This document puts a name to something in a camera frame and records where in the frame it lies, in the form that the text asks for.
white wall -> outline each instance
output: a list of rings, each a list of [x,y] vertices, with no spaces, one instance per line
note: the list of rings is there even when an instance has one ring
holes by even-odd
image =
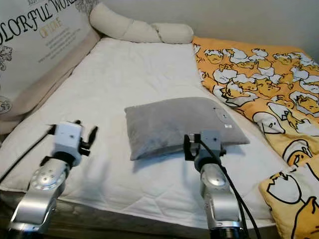
[[[319,62],[319,0],[102,0],[151,22],[180,22],[197,36],[293,45]]]

yellow comforter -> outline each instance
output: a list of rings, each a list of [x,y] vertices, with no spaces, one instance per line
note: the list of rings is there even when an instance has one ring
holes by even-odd
[[[319,238],[319,65],[295,47],[198,37],[193,46],[203,86],[257,123],[293,167],[260,184],[279,233]]]

bed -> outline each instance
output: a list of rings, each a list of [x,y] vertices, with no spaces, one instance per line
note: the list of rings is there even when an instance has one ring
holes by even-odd
[[[84,135],[97,125],[91,155],[72,169],[50,231],[60,234],[122,230],[185,238],[206,236],[199,174],[182,153],[130,161],[124,108],[180,97],[206,97],[191,44],[132,43],[102,38],[72,75],[35,113],[21,122],[0,148],[0,174],[48,129],[81,120]],[[259,128],[221,105],[250,139],[226,148],[222,157],[235,186],[260,228],[273,226],[258,184],[286,167]],[[52,149],[52,137],[35,148],[0,186],[5,227],[33,171]]]

gray pillow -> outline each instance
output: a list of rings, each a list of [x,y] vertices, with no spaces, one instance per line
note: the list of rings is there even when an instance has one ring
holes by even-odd
[[[131,160],[183,150],[184,134],[219,130],[223,145],[249,139],[218,103],[201,97],[178,98],[125,109]]]

bed sheet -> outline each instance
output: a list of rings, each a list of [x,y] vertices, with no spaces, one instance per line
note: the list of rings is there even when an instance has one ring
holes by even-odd
[[[191,44],[131,43],[102,39],[47,102],[8,136],[0,148],[0,174],[48,129],[81,120],[84,135],[97,125],[91,155],[83,157],[60,197],[100,210],[188,227],[206,228],[199,173],[182,153],[130,161],[124,108],[179,97],[216,100],[201,85]],[[258,183],[285,168],[259,129],[224,107],[249,137],[248,145],[226,148],[222,157],[259,226],[272,224]],[[33,171],[50,154],[53,137],[35,148],[0,186],[25,191]]]

